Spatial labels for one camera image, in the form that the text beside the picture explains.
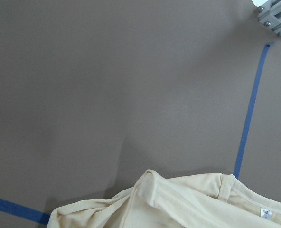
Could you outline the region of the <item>cream long-sleeve graphic shirt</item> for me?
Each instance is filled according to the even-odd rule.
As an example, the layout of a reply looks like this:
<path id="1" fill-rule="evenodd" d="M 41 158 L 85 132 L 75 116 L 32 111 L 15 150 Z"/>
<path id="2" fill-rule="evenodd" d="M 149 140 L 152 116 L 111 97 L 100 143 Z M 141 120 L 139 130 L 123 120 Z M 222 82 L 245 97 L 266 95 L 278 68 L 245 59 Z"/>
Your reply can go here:
<path id="1" fill-rule="evenodd" d="M 110 199 L 52 211 L 50 228 L 281 228 L 281 202 L 261 196 L 234 175 L 166 179 L 147 170 Z"/>

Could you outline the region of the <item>aluminium frame post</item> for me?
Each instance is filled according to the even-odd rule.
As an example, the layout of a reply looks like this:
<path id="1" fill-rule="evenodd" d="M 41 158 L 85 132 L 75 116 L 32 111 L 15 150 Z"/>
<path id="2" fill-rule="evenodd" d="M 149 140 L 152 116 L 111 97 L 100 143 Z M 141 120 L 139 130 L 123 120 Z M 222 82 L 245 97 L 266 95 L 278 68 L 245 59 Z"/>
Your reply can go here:
<path id="1" fill-rule="evenodd" d="M 281 0 L 252 0 L 257 21 L 281 38 Z"/>

